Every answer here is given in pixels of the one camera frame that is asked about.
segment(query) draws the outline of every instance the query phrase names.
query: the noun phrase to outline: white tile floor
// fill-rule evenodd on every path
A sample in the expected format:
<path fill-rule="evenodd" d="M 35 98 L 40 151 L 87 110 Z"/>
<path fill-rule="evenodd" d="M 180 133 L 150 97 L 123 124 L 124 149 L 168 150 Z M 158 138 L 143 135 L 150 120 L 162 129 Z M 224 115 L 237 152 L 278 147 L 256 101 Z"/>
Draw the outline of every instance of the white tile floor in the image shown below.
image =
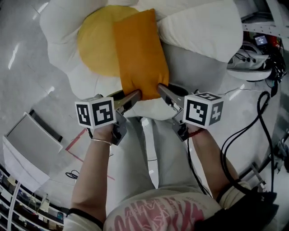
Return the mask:
<path fill-rule="evenodd" d="M 47 56 L 47 42 L 39 27 L 39 13 L 48 0 L 5 0 L 0 11 L 0 135 L 7 131 L 21 118 L 24 111 L 35 111 L 59 134 L 64 147 L 83 130 L 75 117 L 74 102 L 68 79 L 60 70 L 53 67 Z M 248 125 L 256 117 L 256 102 L 260 92 L 266 89 L 265 83 L 248 83 L 226 76 L 219 94 L 229 90 L 243 88 L 257 91 L 236 90 L 225 96 L 223 120 L 210 127 L 210 132 L 217 143 L 222 145 L 232 133 Z M 265 122 L 272 133 L 279 108 L 280 95 L 274 97 L 264 114 Z M 145 133 L 150 134 L 148 124 Z M 148 159 L 154 160 L 152 139 L 147 140 Z M 88 134 L 69 150 L 80 159 L 84 159 L 89 143 Z M 266 137 L 257 123 L 253 128 L 236 141 L 228 152 L 237 171 L 243 170 L 253 160 L 262 160 L 268 148 Z M 191 144 L 194 165 L 203 178 L 201 166 Z M 115 206 L 114 201 L 114 156 L 110 157 L 108 168 L 108 211 Z M 54 203 L 69 207 L 74 180 L 65 176 L 65 172 L 80 170 L 82 162 L 67 151 L 56 157 L 51 167 L 49 180 L 39 194 L 48 193 Z M 149 162 L 150 175 L 155 185 L 158 184 L 157 162 Z"/>

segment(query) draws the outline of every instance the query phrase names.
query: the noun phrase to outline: bracelet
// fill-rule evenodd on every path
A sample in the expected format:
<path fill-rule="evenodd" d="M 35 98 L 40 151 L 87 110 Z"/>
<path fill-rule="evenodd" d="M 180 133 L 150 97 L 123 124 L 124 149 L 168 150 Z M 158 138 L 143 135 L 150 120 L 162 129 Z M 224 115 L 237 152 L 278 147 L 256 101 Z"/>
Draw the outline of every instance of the bracelet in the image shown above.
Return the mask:
<path fill-rule="evenodd" d="M 93 141 L 98 141 L 98 142 L 103 142 L 103 143 L 107 143 L 107 144 L 109 144 L 110 146 L 112 146 L 112 143 L 111 143 L 111 142 L 108 142 L 108 141 L 106 141 L 106 140 L 104 140 L 104 139 L 91 139 L 91 140 L 93 140 Z"/>
<path fill-rule="evenodd" d="M 193 133 L 190 133 L 190 134 L 189 134 L 189 137 L 193 137 L 193 136 L 195 136 L 195 135 L 198 135 L 198 134 L 201 133 L 202 131 L 205 131 L 205 129 L 200 128 L 199 130 L 197 130 L 197 131 L 195 131 L 195 132 L 193 132 Z"/>

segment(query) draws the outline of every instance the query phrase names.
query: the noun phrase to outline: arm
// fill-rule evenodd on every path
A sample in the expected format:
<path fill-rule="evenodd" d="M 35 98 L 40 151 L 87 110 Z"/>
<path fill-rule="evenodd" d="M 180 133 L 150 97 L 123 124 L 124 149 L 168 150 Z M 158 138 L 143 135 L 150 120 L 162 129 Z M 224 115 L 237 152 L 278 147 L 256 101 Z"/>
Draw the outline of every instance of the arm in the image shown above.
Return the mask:
<path fill-rule="evenodd" d="M 187 126 L 190 133 L 199 129 L 198 127 L 195 127 L 193 125 Z M 217 199 L 222 189 L 224 189 L 227 185 L 230 184 L 221 166 L 221 150 L 212 135 L 207 130 L 204 130 L 199 134 L 193 136 L 192 140 L 198 158 L 202 164 L 209 188 L 213 194 L 214 199 Z M 234 180 L 239 179 L 238 174 L 230 161 L 228 159 L 226 160 L 229 172 L 234 178 Z"/>
<path fill-rule="evenodd" d="M 93 138 L 111 142 L 112 125 L 96 129 Z M 77 208 L 99 221 L 106 220 L 107 167 L 109 144 L 91 141 L 76 181 L 71 208 Z"/>

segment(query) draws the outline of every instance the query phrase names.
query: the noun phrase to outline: hand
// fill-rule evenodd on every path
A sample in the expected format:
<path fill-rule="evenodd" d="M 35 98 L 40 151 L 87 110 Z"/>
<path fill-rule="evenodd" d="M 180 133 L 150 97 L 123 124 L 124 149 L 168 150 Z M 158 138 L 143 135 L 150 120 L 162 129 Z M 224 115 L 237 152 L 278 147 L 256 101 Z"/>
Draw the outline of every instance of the hand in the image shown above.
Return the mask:
<path fill-rule="evenodd" d="M 200 129 L 200 127 L 197 127 L 197 126 L 195 126 L 195 125 L 191 125 L 191 124 L 187 124 L 186 123 L 186 126 L 188 127 L 188 132 L 189 132 L 189 134 L 191 134 L 191 133 L 193 133 L 193 132 L 196 132 L 197 130 L 199 130 Z"/>
<path fill-rule="evenodd" d="M 113 129 L 113 124 L 106 125 L 101 128 L 97 128 L 93 131 L 93 138 L 103 139 L 108 142 L 111 142 L 112 141 L 112 129 Z"/>

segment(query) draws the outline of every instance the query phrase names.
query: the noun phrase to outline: gray pants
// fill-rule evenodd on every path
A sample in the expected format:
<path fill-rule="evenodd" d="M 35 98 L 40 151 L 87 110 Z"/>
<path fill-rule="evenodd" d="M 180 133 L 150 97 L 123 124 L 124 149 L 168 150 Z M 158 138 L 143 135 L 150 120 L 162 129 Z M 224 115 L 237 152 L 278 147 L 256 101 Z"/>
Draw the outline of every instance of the gray pants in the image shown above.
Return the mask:
<path fill-rule="evenodd" d="M 154 148 L 158 160 L 158 188 L 185 186 L 199 190 L 187 161 L 187 147 L 172 129 L 172 122 L 153 120 Z M 127 134 L 113 146 L 116 158 L 116 190 L 122 201 L 155 189 L 149 176 L 145 134 L 136 118 L 127 122 Z"/>

